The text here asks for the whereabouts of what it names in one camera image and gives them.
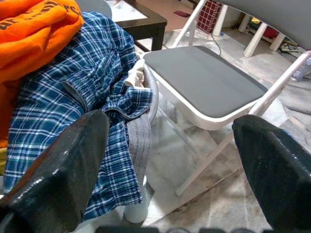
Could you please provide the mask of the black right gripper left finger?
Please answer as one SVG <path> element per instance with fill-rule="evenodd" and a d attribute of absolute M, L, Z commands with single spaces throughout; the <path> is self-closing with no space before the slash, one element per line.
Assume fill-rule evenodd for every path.
<path fill-rule="evenodd" d="M 69 233 L 98 178 L 109 118 L 95 110 L 68 126 L 0 201 L 3 233 Z"/>

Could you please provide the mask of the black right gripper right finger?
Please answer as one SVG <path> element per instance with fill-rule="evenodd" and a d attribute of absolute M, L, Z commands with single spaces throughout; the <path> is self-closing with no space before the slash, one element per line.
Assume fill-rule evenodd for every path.
<path fill-rule="evenodd" d="M 245 115 L 232 125 L 249 185 L 275 231 L 311 229 L 311 154 L 289 133 Z"/>

